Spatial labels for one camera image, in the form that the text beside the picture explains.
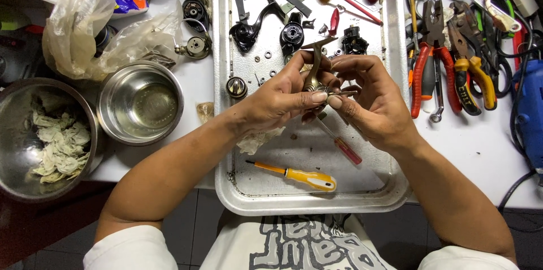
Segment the metal tray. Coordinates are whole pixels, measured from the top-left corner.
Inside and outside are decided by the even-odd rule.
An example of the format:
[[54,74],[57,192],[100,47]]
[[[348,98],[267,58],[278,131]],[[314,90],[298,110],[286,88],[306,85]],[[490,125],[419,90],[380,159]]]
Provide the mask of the metal tray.
[[[280,5],[286,3],[286,0],[276,1]],[[254,23],[266,4],[267,0],[244,2],[245,11],[251,14],[249,24]],[[317,31],[323,23],[329,25],[336,4],[344,6],[346,11],[339,20],[340,38],[325,46],[327,56],[341,47],[344,29],[349,25],[360,26],[361,36],[370,44],[368,54],[383,60],[408,102],[403,0],[382,0],[383,9],[374,15],[384,21],[384,27],[364,20],[360,11],[343,0],[331,0],[328,4],[305,0],[304,4],[313,11],[309,20],[316,18],[314,30],[304,29],[304,44],[322,39]],[[213,10],[215,114],[219,114],[234,104],[224,88],[229,78],[230,61],[235,76],[251,81],[248,83],[249,94],[258,87],[255,73],[258,78],[269,79],[271,70],[279,72],[282,69],[279,34],[283,24],[277,16],[268,14],[256,44],[249,52],[241,54],[228,34],[238,20],[235,1],[213,0]],[[266,51],[272,52],[271,58],[264,57]],[[256,56],[260,58],[259,63],[255,62]],[[302,126],[298,117],[286,125],[281,136],[266,143],[255,155],[240,154],[236,147],[220,162],[215,170],[215,188],[221,202],[229,210],[244,216],[385,212],[401,206],[410,196],[411,189],[396,161],[364,141],[334,110],[328,107],[326,112],[328,116],[324,123],[359,153],[363,158],[361,164],[354,166],[344,157],[317,122]],[[317,171],[319,167],[321,172],[336,178],[338,187],[334,193],[312,190],[245,163],[247,159],[305,171]]]

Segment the yellow screwdriver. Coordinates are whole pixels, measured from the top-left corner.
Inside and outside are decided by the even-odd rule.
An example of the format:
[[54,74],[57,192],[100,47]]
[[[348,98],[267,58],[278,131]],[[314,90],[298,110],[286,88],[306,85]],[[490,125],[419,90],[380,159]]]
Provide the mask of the yellow screwdriver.
[[309,186],[322,190],[324,192],[333,192],[336,190],[337,183],[333,176],[329,176],[318,172],[305,172],[302,170],[296,170],[292,168],[282,169],[271,165],[263,164],[260,162],[252,162],[246,160],[247,163],[253,164],[256,167],[268,169],[274,172],[282,173],[287,179],[293,179]]

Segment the red brush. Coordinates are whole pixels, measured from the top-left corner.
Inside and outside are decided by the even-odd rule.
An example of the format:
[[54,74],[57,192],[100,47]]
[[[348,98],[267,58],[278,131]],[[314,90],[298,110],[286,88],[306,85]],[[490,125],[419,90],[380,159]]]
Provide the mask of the red brush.
[[369,11],[367,11],[366,9],[362,8],[359,4],[355,3],[354,1],[352,0],[344,0],[346,1],[347,3],[349,3],[351,6],[353,6],[354,8],[360,10],[360,12],[364,13],[365,15],[369,16],[370,19],[372,19],[374,22],[376,22],[378,25],[380,26],[383,26],[383,22],[378,19],[377,17],[375,17],[373,14],[371,14]]

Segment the white table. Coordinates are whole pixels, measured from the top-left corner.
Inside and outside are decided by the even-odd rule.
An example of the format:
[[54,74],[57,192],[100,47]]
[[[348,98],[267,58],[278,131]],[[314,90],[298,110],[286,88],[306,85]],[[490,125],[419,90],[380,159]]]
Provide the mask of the white table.
[[[153,16],[171,1],[152,0],[146,14],[117,20],[113,25],[119,28]],[[444,0],[445,6],[449,3],[450,0]],[[191,35],[185,27],[183,29],[185,36]],[[510,43],[504,48],[510,49]],[[90,179],[117,182],[146,156],[200,126],[196,104],[214,100],[212,57],[208,56],[199,61],[183,57],[181,63],[172,70],[185,96],[185,110],[177,128],[161,142],[147,147],[128,147],[111,140],[104,161],[92,173]],[[483,111],[483,114],[477,117],[462,113],[457,117],[451,111],[446,93],[444,98],[443,120],[438,124],[432,124],[428,120],[435,108],[435,102],[432,100],[423,103],[421,114],[415,120],[420,134],[484,191],[495,205],[499,204],[507,189],[528,171],[522,156],[514,149],[510,139],[510,99],[500,99],[495,111]],[[212,170],[197,187],[214,188],[214,171]],[[536,176],[517,189],[507,206],[543,209]]]

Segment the stainless steel bowl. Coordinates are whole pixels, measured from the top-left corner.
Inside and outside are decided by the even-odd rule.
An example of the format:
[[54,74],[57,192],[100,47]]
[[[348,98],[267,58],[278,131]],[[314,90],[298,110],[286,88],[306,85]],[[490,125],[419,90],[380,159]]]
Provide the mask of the stainless steel bowl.
[[[39,176],[27,173],[41,159],[37,157],[44,144],[37,138],[32,120],[33,95],[52,93],[73,98],[89,119],[91,127],[90,156],[79,176],[55,183],[40,183]],[[0,186],[15,199],[43,202],[60,197],[75,187],[102,161],[105,135],[87,101],[72,87],[53,79],[20,80],[0,92]]]
[[136,61],[102,82],[97,114],[110,137],[145,146],[173,131],[183,107],[183,91],[172,72],[154,62]]

